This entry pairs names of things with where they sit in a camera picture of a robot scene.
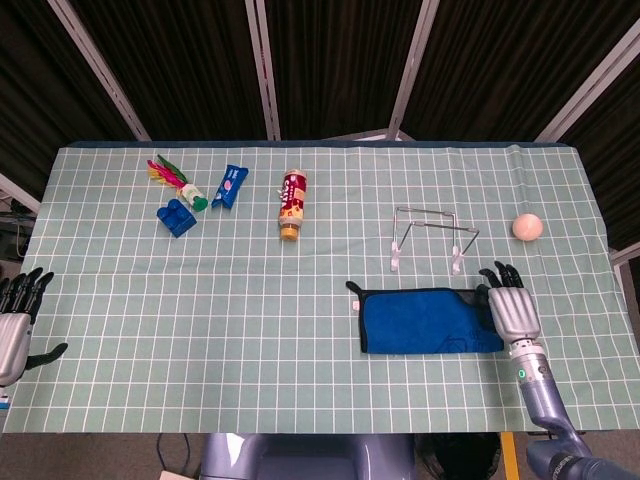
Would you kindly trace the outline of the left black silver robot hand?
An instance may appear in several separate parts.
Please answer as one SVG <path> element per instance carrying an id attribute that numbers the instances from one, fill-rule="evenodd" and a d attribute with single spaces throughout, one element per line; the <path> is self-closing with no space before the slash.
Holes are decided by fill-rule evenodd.
<path id="1" fill-rule="evenodd" d="M 30 345 L 37 314 L 53 272 L 38 267 L 28 274 L 1 280 L 1 387 L 16 383 L 24 374 L 58 360 L 67 350 L 66 342 L 50 352 L 31 355 Z"/>

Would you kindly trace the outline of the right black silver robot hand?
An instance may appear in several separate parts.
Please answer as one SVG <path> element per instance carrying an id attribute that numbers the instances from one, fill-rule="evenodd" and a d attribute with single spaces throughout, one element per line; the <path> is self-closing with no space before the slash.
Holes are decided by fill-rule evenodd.
<path id="1" fill-rule="evenodd" d="M 507 344 L 536 340 L 541 332 L 540 322 L 520 273 L 511 264 L 495 261 L 494 265 L 498 273 L 489 268 L 479 270 L 486 282 L 474 291 L 475 305 L 491 315 L 491 320 L 483 320 L 483 324 Z"/>

